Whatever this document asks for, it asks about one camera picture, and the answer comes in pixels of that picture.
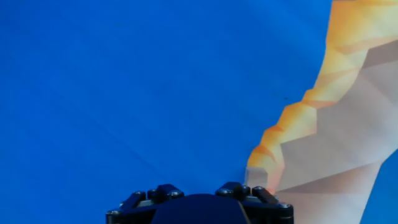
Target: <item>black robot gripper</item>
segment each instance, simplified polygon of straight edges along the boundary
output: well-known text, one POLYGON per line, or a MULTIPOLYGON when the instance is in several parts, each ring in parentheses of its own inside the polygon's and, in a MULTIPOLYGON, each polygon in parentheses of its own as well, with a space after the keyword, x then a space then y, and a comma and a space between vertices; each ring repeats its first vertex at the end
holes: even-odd
POLYGON ((106 224, 294 224, 293 206, 264 187, 227 182, 214 195, 185 195, 171 184, 138 191, 106 213, 106 224))

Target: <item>black plastic part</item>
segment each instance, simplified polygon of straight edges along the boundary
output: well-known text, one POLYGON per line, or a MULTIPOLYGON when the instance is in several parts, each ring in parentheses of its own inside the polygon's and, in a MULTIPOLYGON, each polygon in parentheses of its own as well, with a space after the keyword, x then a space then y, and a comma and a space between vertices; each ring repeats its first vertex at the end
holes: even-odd
POLYGON ((250 196, 251 195, 251 189, 250 187, 246 186, 246 185, 242 185, 243 188, 243 195, 245 197, 250 196))
POLYGON ((168 200, 184 197, 184 193, 171 184, 159 185, 156 195, 152 199, 155 203, 163 203, 168 200))
POLYGON ((273 204, 273 205, 277 205, 278 202, 279 202, 264 187, 253 187, 252 194, 253 194, 254 197, 257 197, 259 200, 261 200, 264 203, 270 203, 270 204, 273 204))
POLYGON ((217 196, 232 197, 236 200, 244 200, 246 197, 243 192, 243 186, 238 182, 227 182, 216 191, 217 196), (230 194, 223 194, 220 190, 229 190, 230 194))
POLYGON ((129 210, 130 208, 135 208, 139 204, 139 202, 143 201, 146 199, 145 192, 134 192, 133 194, 130 195, 127 200, 123 202, 123 204, 120 206, 120 209, 122 211, 124 210, 129 210))
POLYGON ((156 189, 148 190, 148 192, 147 192, 148 199, 152 200, 154 197, 156 197, 156 193, 157 193, 156 189))
POLYGON ((247 224, 250 221, 238 200, 196 194, 163 203, 156 211, 151 224, 164 223, 247 224))

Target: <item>blue backdrop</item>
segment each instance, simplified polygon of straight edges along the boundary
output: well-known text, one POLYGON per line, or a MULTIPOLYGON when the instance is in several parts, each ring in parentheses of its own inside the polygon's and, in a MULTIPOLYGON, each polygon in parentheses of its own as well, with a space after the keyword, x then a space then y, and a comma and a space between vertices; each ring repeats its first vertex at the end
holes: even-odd
POLYGON ((0 1, 2 222, 103 223, 135 190, 243 181, 315 83, 330 6, 0 1))

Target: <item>screw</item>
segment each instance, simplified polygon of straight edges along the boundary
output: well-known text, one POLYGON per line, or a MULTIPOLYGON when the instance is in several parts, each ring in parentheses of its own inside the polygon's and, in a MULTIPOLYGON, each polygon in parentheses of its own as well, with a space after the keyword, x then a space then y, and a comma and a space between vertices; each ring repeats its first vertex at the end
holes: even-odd
POLYGON ((180 190, 172 190, 171 192, 169 192, 167 194, 167 196, 171 197, 171 198, 177 198, 179 196, 182 195, 182 192, 180 190))
POLYGON ((108 214, 108 215, 119 215, 120 212, 115 210, 115 211, 108 211, 106 214, 108 214))
POLYGON ((233 191, 230 190, 230 189, 218 189, 218 190, 216 191, 216 195, 224 196, 224 197, 229 197, 229 196, 231 196, 232 194, 233 194, 233 191))
POLYGON ((289 208, 290 207, 290 205, 286 204, 285 202, 278 203, 278 206, 281 207, 281 208, 289 208))
POLYGON ((265 188, 261 186, 256 186, 253 188, 253 190, 265 190, 265 188))

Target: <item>blue fabric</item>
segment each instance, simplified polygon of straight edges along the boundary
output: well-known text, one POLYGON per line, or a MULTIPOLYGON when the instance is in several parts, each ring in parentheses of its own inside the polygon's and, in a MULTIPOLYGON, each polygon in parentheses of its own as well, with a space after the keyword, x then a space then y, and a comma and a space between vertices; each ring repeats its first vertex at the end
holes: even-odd
POLYGON ((361 224, 398 223, 396 198, 398 197, 398 151, 381 166, 371 196, 362 216, 361 224))
POLYGON ((135 190, 243 181, 315 83, 330 6, 0 1, 2 222, 102 223, 135 190))

